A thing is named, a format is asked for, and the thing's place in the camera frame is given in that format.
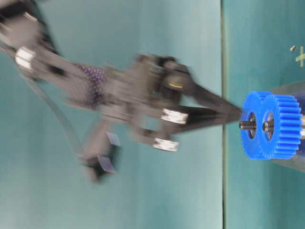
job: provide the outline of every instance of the metal screw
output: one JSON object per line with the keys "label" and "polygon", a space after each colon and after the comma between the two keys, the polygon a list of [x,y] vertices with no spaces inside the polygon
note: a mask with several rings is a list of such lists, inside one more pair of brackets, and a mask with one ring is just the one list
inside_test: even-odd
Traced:
{"label": "metal screw", "polygon": [[240,121],[239,122],[239,129],[240,130],[255,130],[256,129],[256,122]]}
{"label": "metal screw", "polygon": [[273,133],[275,124],[273,121],[267,121],[263,123],[263,131],[266,133]]}
{"label": "metal screw", "polygon": [[293,52],[294,50],[295,50],[295,45],[290,48],[290,52]]}
{"label": "metal screw", "polygon": [[301,130],[301,140],[304,140],[305,139],[305,130],[302,129]]}
{"label": "metal screw", "polygon": [[305,115],[302,115],[301,121],[302,121],[302,127],[305,127]]}

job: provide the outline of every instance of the teal wall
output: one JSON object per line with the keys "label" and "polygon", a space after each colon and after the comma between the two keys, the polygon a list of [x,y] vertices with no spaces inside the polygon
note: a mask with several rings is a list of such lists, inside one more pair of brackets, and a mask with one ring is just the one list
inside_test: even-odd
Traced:
{"label": "teal wall", "polygon": [[[41,7],[69,60],[122,68],[138,51],[138,0],[50,0]],[[0,228],[135,228],[138,151],[126,127],[117,127],[124,145],[118,175],[92,185],[54,114],[8,57],[0,63]],[[43,87],[59,98],[53,86]],[[96,114],[59,104],[83,139]]]}
{"label": "teal wall", "polygon": [[[142,0],[140,22],[142,52],[178,58],[198,83],[221,94],[219,1]],[[176,140],[177,153],[139,147],[137,228],[222,228],[221,127]]]}
{"label": "teal wall", "polygon": [[[167,54],[221,94],[220,3],[213,0],[49,0],[40,3],[62,55],[120,68],[138,52]],[[154,150],[117,126],[118,175],[92,185],[49,108],[0,56],[0,228],[222,228],[222,128]],[[44,90],[60,101],[59,90]],[[190,99],[186,104],[193,105]],[[96,114],[67,108],[81,139]]]}
{"label": "teal wall", "polygon": [[[250,91],[304,80],[295,62],[305,45],[304,7],[298,0],[223,0],[228,99],[242,105]],[[227,126],[225,173],[225,228],[304,228],[305,174],[247,159],[237,124]]]}

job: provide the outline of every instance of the threaded bolt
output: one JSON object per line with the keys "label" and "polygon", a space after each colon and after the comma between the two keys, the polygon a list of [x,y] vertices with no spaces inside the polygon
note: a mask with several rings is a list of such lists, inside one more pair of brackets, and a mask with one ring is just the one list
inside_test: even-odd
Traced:
{"label": "threaded bolt", "polygon": [[240,130],[255,130],[256,129],[256,122],[254,122],[254,121],[240,121],[239,122],[239,129]]}
{"label": "threaded bolt", "polygon": [[273,133],[275,129],[275,124],[272,121],[267,121],[263,123],[263,131],[266,133]]}

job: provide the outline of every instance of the blue gear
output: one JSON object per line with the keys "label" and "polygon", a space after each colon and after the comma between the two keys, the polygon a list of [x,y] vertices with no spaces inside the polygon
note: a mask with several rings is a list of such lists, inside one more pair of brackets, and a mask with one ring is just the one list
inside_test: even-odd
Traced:
{"label": "blue gear", "polygon": [[263,131],[257,129],[260,154],[268,159],[290,159],[301,143],[301,108],[292,95],[272,94],[265,98],[261,109],[261,125],[267,121],[270,113],[274,118],[274,131],[271,139]]}
{"label": "blue gear", "polygon": [[[256,118],[256,123],[261,123],[260,110],[262,102],[270,94],[271,92],[250,92],[244,101],[244,110],[241,116],[241,121],[248,121],[251,113],[253,113]],[[241,130],[244,152],[250,159],[267,160],[260,151],[257,132],[258,128],[256,128],[254,138],[251,138],[248,130]]]}

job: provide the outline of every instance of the robotic arm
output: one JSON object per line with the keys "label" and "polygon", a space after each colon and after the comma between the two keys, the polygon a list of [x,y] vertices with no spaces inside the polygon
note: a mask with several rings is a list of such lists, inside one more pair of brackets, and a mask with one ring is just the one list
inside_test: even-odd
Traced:
{"label": "robotic arm", "polygon": [[[74,63],[60,57],[46,23],[33,0],[0,3],[0,49],[16,63],[31,88],[61,121],[74,151],[97,181],[115,173],[113,163],[120,145],[111,123],[131,126],[135,140],[152,147],[176,151],[172,135],[238,121],[241,109],[196,84],[187,67],[173,57],[139,55],[131,69],[106,69]],[[91,132],[84,148],[68,119],[39,87],[48,81],[61,88],[70,106],[99,112],[103,119]],[[180,105],[182,96],[204,107]],[[145,116],[157,118],[160,129],[144,129]]]}

